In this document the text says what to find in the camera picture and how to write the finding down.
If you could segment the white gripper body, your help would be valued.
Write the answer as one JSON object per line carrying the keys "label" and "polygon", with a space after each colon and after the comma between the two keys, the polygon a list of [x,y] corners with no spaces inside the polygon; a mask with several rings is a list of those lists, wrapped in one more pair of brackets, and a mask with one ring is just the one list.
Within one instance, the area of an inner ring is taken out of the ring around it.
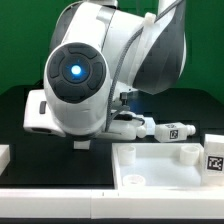
{"label": "white gripper body", "polygon": [[32,90],[28,94],[23,128],[33,133],[66,136],[65,132],[56,124],[48,107],[45,93],[41,89]]}

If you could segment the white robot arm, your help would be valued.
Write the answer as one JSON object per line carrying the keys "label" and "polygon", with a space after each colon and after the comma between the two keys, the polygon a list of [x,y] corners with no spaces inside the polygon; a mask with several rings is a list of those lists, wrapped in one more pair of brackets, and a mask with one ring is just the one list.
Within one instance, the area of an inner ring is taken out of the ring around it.
{"label": "white robot arm", "polygon": [[25,130],[133,140],[143,122],[130,118],[122,93],[157,94],[180,77],[186,60],[186,0],[159,0],[142,17],[117,0],[82,0],[60,15],[45,64],[43,87],[28,94]]}

